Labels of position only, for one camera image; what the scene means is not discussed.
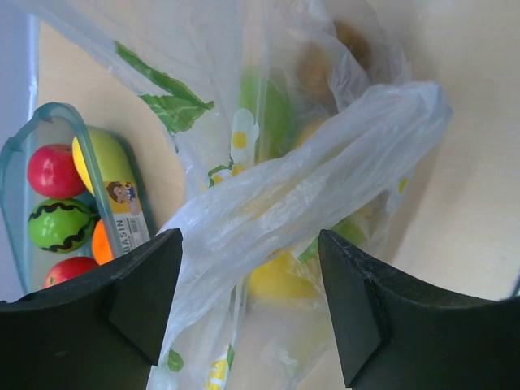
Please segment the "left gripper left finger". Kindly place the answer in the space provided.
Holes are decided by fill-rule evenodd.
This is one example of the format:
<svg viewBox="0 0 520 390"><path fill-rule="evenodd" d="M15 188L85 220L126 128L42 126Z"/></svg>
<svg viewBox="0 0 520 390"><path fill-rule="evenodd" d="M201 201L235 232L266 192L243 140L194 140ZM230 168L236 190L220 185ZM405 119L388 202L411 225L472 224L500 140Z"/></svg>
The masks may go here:
<svg viewBox="0 0 520 390"><path fill-rule="evenodd" d="M76 278L1 303L3 389L144 389L180 273L168 229Z"/></svg>

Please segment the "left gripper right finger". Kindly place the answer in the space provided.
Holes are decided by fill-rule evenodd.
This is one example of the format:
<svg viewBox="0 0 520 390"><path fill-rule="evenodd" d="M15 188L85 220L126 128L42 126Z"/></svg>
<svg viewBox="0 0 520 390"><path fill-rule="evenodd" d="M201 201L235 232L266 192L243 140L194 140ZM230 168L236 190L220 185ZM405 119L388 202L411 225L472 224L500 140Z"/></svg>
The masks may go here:
<svg viewBox="0 0 520 390"><path fill-rule="evenodd" d="M518 388L517 297L437 287L331 230L320 232L318 251L347 388Z"/></svg>

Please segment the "clear plastic bag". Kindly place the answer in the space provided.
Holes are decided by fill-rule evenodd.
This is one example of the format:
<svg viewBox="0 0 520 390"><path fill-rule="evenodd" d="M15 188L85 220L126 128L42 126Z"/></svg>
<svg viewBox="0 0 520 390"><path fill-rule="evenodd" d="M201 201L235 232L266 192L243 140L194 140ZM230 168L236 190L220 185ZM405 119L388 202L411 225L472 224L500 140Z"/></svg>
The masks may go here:
<svg viewBox="0 0 520 390"><path fill-rule="evenodd" d="M157 115L184 170L183 259L151 389L294 389L332 341L321 273L311 299L258 301L249 276L283 252L319 265L331 229L375 251L415 164L448 127L442 88L414 82L366 1L27 1ZM334 20L371 46L365 71ZM306 46L332 60L332 103L312 100ZM284 79L288 152L256 163L259 125L240 107L253 69Z"/></svg>

